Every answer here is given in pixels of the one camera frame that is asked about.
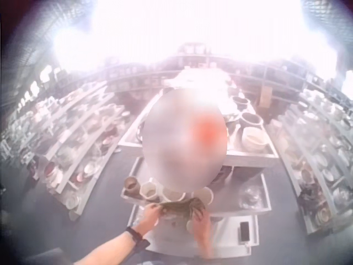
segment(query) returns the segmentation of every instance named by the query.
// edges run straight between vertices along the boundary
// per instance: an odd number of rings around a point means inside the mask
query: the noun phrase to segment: white bowl
[[[205,200],[205,195],[204,195],[205,193],[207,193],[206,196],[211,197],[210,200],[208,200],[208,201]],[[205,206],[210,205],[213,202],[213,191],[208,187],[198,189],[198,190],[192,192],[191,196],[198,197],[204,203]]]
[[[140,187],[140,195],[145,200],[154,200],[158,196],[157,186],[152,182],[142,184]]]
[[[174,192],[170,189],[163,188],[162,196],[166,202],[179,202],[185,198],[185,192]]]
[[[268,144],[267,133],[256,127],[244,128],[242,144],[248,151],[262,151]]]

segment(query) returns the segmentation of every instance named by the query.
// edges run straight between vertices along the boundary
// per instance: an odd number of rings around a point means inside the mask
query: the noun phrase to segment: smartphone
[[[250,241],[249,222],[241,222],[240,223],[240,241],[241,242],[249,242]]]

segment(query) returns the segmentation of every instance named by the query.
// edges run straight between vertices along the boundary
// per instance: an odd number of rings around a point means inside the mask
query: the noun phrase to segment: ceramic pot
[[[157,186],[152,182],[146,182],[140,187],[140,195],[145,200],[154,200],[157,198]]]
[[[238,96],[232,96],[232,101],[238,106],[239,111],[244,111],[248,108],[250,100]]]
[[[242,135],[242,144],[248,151],[262,151],[268,144],[267,133],[256,127],[246,127]]]
[[[213,202],[214,195],[210,188],[205,187],[192,192],[191,196],[199,198],[204,203],[204,205],[207,206]]]
[[[163,188],[162,196],[166,202],[179,202],[185,198],[185,193],[182,192],[174,192],[170,189]]]
[[[135,177],[127,177],[124,180],[125,190],[131,195],[138,195],[140,193],[140,184]]]
[[[242,128],[261,128],[261,126],[264,124],[264,120],[260,116],[249,112],[242,112],[239,116],[239,122]]]

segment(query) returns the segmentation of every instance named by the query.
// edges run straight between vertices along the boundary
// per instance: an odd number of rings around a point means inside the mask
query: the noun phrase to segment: ceramic cup
[[[196,190],[191,195],[192,197],[198,197],[205,206],[213,202],[213,191],[208,187]]]
[[[146,182],[140,187],[140,195],[145,200],[154,200],[157,197],[157,186],[152,182]]]
[[[140,184],[135,177],[127,177],[124,180],[124,187],[126,191],[132,195],[138,195],[140,193]]]
[[[182,192],[174,192],[170,189],[163,188],[162,189],[163,200],[166,202],[179,202],[185,197],[185,193]]]

